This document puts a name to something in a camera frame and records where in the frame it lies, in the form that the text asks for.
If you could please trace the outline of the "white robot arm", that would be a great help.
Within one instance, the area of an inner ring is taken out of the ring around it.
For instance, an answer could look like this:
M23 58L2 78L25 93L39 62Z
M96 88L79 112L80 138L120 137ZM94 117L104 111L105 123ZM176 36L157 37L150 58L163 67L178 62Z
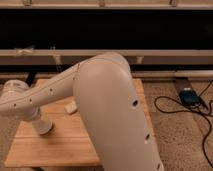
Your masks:
M39 107L72 96L105 171L164 171L127 60L108 52L30 89L13 80L0 115L33 119Z

